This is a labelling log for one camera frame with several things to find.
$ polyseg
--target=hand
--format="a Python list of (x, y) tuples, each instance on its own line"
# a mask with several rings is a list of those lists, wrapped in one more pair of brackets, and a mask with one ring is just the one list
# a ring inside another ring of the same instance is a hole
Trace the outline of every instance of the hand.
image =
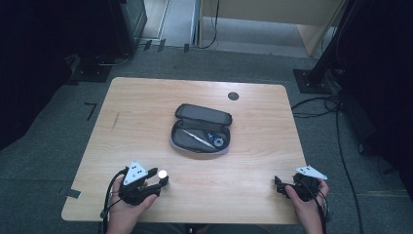
[[(122, 179), (118, 178), (113, 183), (111, 204), (119, 201), (118, 191), (121, 186)], [(119, 201), (109, 210), (109, 224), (107, 233), (109, 234), (129, 234), (133, 231), (140, 215), (148, 210), (157, 199), (157, 195), (153, 194), (147, 197), (138, 206), (133, 206)]]
[[(327, 196), (328, 193), (328, 185), (325, 183), (324, 180), (319, 179), (320, 189), (319, 191), (324, 195)], [(317, 207), (316, 201), (310, 200), (308, 202), (304, 202), (298, 197), (297, 193), (291, 186), (285, 187), (286, 193), (288, 194), (289, 198), (291, 199), (292, 203), (294, 204), (295, 212), (297, 214), (298, 220), (300, 221), (301, 225), (304, 228), (304, 232), (306, 234), (315, 234), (315, 233), (322, 233), (322, 226), (321, 220), (319, 217), (319, 209)], [(322, 196), (319, 193), (317, 196), (317, 200), (319, 204), (323, 207)]]

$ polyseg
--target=table top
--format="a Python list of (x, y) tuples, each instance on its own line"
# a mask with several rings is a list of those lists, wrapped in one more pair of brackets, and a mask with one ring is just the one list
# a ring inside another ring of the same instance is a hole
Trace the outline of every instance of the table top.
[[(231, 92), (239, 99), (229, 99)], [(201, 155), (170, 146), (174, 111), (181, 103), (233, 116), (227, 154)], [(274, 185), (275, 175), (291, 183), (294, 169), (306, 166), (281, 85), (115, 78), (72, 184), (82, 195), (67, 198), (62, 217), (101, 221), (111, 178), (132, 161), (169, 175), (169, 185), (140, 221), (298, 223), (291, 202)]]

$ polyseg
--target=wooden desk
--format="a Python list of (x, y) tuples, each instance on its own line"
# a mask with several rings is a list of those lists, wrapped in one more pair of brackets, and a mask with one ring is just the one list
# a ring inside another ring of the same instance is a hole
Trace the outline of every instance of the wooden desk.
[[(215, 18), (217, 2), (218, 0), (196, 1), (194, 20), (199, 22), (200, 47), (203, 40), (203, 17)], [(218, 17), (297, 24), (307, 54), (311, 56), (328, 29), (339, 20), (345, 3), (346, 0), (220, 0)]]
[[(228, 99), (230, 92), (240, 98)], [(202, 156), (169, 145), (181, 103), (232, 114), (228, 154)], [(297, 223), (274, 185), (274, 175), (292, 182), (294, 169), (306, 165), (283, 86), (114, 79), (72, 185), (82, 195), (67, 198), (62, 217), (100, 221), (110, 179), (133, 160), (169, 174), (169, 186), (140, 221)]]

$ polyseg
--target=silver pen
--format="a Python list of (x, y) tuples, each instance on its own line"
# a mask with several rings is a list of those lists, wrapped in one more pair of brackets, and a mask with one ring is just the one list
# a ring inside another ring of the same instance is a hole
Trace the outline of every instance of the silver pen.
[(197, 136), (189, 133), (189, 132), (186, 131), (186, 130), (183, 130), (183, 129), (181, 129), (181, 130), (182, 130), (182, 132), (184, 132), (185, 134), (189, 135), (190, 137), (193, 137), (195, 140), (199, 141), (200, 143), (202, 143), (202, 144), (204, 144), (204, 145), (206, 145), (206, 146), (208, 146), (208, 147), (215, 148), (212, 144), (206, 142), (205, 140), (203, 140), (203, 139), (201, 139), (201, 138), (199, 138), (199, 137), (197, 137)]

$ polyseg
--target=gray pencil case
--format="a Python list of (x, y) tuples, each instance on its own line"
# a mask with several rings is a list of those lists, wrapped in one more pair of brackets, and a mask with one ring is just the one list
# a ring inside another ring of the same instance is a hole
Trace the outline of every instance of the gray pencil case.
[(231, 114), (185, 103), (176, 109), (175, 117), (179, 120), (173, 125), (170, 134), (173, 147), (204, 154), (228, 152)]

